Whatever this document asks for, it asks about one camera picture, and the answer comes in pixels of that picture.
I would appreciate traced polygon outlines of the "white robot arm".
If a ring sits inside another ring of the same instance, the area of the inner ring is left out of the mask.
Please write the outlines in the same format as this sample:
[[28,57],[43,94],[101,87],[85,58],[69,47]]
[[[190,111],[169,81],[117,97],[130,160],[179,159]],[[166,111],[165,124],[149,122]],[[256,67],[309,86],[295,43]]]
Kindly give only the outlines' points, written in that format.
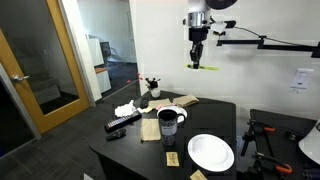
[[209,30],[220,35],[225,29],[233,28],[235,21],[216,21],[210,15],[211,10],[223,10],[231,7],[237,0],[188,0],[187,26],[189,40],[192,42],[191,55],[202,51],[202,42],[207,39]]

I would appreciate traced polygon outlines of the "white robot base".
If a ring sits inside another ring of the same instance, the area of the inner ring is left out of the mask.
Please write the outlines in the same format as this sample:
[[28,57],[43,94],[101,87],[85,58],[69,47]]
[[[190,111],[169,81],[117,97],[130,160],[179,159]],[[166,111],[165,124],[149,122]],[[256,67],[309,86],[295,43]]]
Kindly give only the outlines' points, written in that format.
[[320,165],[320,120],[318,120],[311,131],[299,141],[298,146],[308,158]]

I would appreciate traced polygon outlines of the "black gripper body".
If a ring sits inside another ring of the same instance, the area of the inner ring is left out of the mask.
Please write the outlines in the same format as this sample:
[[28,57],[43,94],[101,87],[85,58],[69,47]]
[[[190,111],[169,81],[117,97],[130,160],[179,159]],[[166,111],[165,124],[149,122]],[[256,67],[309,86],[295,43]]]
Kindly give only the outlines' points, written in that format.
[[192,42],[191,52],[196,53],[202,49],[202,42],[207,39],[207,28],[190,28],[189,40]]

